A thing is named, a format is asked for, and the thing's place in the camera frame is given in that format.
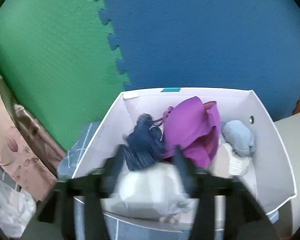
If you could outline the grey plaid blanket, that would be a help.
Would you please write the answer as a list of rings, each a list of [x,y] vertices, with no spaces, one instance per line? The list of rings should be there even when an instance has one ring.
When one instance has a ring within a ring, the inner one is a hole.
[[[0,166],[0,180],[4,182],[6,185],[10,186],[12,189],[19,192],[21,187],[3,170]]]

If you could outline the blue checked cloth cover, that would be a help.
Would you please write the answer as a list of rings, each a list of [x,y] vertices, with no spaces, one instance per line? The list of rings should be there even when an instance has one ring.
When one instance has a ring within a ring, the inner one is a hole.
[[[65,157],[61,160],[57,167],[58,178],[72,177],[79,163],[79,160],[81,159],[85,149],[87,148],[100,123],[100,121],[95,121],[83,127],[79,139],[66,152]]]

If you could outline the navy blue garment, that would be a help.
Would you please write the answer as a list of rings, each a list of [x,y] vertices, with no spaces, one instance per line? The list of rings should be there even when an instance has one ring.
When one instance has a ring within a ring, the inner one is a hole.
[[[139,115],[134,130],[126,137],[125,161],[130,171],[140,171],[163,159],[165,153],[162,120],[154,120],[150,114]]]

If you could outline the white plastic-like cloth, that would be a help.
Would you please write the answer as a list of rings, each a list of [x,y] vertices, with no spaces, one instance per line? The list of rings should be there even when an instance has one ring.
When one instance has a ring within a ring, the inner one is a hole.
[[[189,215],[198,201],[185,193],[176,166],[156,163],[140,171],[126,166],[118,177],[114,192],[102,200],[103,209],[120,216],[141,219],[168,219]]]

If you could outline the grey garment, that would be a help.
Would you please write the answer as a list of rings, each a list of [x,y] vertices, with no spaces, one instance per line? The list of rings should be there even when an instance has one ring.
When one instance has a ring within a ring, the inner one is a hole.
[[[221,132],[238,156],[250,157],[255,152],[254,134],[240,120],[222,122]]]

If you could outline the brown satin pillow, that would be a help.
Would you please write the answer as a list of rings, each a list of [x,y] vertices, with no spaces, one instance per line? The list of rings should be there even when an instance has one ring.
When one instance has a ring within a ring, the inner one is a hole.
[[[57,177],[57,168],[65,151],[44,126],[22,105],[13,104],[13,117],[21,135],[36,157]]]

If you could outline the white XINCCI shoe box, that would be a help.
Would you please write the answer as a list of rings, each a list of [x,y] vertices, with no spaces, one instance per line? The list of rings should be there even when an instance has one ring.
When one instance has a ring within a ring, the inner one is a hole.
[[[73,174],[83,177],[102,167],[118,145],[126,146],[139,115],[161,119],[171,106],[197,96],[203,103],[216,101],[220,121],[240,120],[253,134],[255,152],[249,171],[239,177],[267,215],[293,198],[296,182],[286,148],[266,108],[253,91],[222,88],[153,88],[121,93],[111,105],[89,142]],[[222,132],[219,145],[228,143]],[[133,224],[161,231],[189,230],[195,212],[168,219],[141,219],[120,216],[104,210],[118,225]]]

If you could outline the purple bra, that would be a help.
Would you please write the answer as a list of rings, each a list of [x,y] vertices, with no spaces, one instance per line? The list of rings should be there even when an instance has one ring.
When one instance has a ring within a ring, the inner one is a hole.
[[[179,146],[185,157],[199,168],[209,166],[215,157],[221,135],[221,121],[216,101],[203,103],[194,96],[169,107],[162,116],[163,159],[175,154]]]

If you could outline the pink leaf-print pillow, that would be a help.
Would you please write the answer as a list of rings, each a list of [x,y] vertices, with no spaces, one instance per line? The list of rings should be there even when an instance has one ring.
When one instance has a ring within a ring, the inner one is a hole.
[[[43,201],[55,176],[35,156],[13,123],[0,95],[0,166],[35,200]]]

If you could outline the green foam mat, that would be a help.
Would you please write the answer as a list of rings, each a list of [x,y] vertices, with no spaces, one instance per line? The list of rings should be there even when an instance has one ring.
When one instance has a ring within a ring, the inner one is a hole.
[[[0,72],[17,101],[68,150],[103,119],[128,82],[111,50],[103,0],[6,0],[0,8]]]

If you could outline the white floral bedding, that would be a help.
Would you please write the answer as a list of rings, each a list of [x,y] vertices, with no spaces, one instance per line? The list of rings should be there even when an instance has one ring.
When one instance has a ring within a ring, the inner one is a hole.
[[[35,212],[36,202],[27,191],[0,180],[0,228],[8,237],[20,238]]]

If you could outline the beige knit garment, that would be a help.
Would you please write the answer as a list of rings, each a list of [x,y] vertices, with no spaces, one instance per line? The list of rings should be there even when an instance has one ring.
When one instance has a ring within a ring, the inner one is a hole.
[[[219,145],[208,170],[217,177],[231,178],[244,176],[252,163],[251,157],[240,157],[229,143]]]

